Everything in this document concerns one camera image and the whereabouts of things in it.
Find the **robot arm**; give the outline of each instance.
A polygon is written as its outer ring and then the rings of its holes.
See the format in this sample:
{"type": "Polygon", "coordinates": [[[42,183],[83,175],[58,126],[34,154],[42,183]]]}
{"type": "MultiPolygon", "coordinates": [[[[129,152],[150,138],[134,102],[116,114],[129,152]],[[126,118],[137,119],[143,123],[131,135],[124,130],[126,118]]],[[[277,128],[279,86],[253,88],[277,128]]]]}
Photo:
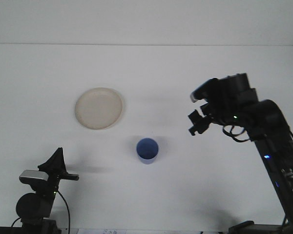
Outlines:
{"type": "Polygon", "coordinates": [[[259,151],[293,232],[293,134],[279,107],[271,100],[259,102],[256,90],[250,88],[247,74],[223,79],[210,79],[191,94],[191,100],[204,99],[198,111],[188,117],[189,129],[202,134],[211,123],[223,126],[223,131],[238,142],[239,134],[225,131],[226,126],[239,126],[249,135],[259,151]]]}

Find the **white wall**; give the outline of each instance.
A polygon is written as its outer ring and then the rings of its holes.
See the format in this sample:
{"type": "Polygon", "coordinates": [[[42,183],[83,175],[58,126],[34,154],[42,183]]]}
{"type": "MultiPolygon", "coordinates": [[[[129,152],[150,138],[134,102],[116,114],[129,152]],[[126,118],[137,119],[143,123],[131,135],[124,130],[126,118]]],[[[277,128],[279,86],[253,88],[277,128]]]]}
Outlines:
{"type": "Polygon", "coordinates": [[[0,43],[293,45],[293,0],[0,0],[0,43]]]}

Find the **black cable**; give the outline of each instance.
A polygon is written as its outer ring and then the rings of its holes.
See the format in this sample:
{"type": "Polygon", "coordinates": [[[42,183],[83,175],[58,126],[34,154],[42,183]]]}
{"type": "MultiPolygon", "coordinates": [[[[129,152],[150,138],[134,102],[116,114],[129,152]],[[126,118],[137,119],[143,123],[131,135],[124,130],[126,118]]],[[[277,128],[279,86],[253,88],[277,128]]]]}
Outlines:
{"type": "Polygon", "coordinates": [[[21,218],[19,217],[19,218],[15,219],[14,222],[12,223],[12,225],[11,225],[11,234],[13,233],[13,226],[14,226],[14,224],[15,224],[18,220],[20,220],[20,219],[21,219],[21,218]]]}
{"type": "Polygon", "coordinates": [[[283,222],[282,222],[282,225],[281,225],[281,229],[284,228],[284,226],[286,225],[286,222],[287,222],[287,217],[284,216],[284,219],[283,219],[283,222]]]}
{"type": "Polygon", "coordinates": [[[234,141],[239,142],[239,143],[242,143],[242,142],[246,142],[246,141],[249,140],[249,139],[240,140],[240,139],[236,138],[236,137],[242,135],[242,134],[246,131],[244,128],[243,128],[243,130],[242,130],[240,133],[238,133],[238,134],[234,134],[234,133],[233,133],[233,129],[234,129],[235,126],[234,126],[234,125],[231,125],[231,129],[230,129],[229,132],[225,129],[225,127],[227,127],[227,126],[228,126],[228,125],[223,126],[223,133],[224,133],[225,135],[231,137],[234,141]]]}
{"type": "Polygon", "coordinates": [[[59,195],[61,196],[61,198],[63,199],[65,205],[66,205],[66,208],[67,208],[67,213],[68,213],[68,234],[70,234],[70,213],[69,213],[69,208],[68,208],[68,204],[65,200],[65,198],[63,197],[63,195],[60,193],[60,191],[58,190],[58,193],[59,195]]]}

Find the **paper plate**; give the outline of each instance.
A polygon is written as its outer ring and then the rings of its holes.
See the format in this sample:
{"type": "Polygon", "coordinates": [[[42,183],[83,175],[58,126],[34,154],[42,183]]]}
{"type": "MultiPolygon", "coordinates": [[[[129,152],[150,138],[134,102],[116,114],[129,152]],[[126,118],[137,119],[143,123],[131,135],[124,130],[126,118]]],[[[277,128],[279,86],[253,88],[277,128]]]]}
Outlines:
{"type": "Polygon", "coordinates": [[[83,126],[90,129],[103,129],[118,120],[122,109],[122,100],[114,90],[94,88],[78,99],[75,115],[83,126]]]}

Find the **white tabletop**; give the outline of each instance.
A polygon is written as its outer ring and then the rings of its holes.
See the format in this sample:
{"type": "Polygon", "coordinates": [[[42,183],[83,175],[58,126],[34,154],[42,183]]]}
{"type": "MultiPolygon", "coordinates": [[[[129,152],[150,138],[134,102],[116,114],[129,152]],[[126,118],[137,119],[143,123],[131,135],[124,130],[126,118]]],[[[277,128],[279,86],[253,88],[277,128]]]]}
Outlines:
{"type": "MultiPolygon", "coordinates": [[[[58,147],[68,172],[60,182],[75,228],[225,231],[245,220],[280,224],[283,211],[255,145],[213,125],[191,136],[189,94],[209,78],[246,72],[260,100],[272,99],[293,131],[293,46],[0,45],[0,226],[17,217],[36,170],[58,147]],[[75,118],[78,97],[117,90],[125,111],[105,130],[75,118]],[[145,165],[136,143],[159,144],[145,165]]],[[[67,226],[57,197],[52,218],[67,226]]]]}

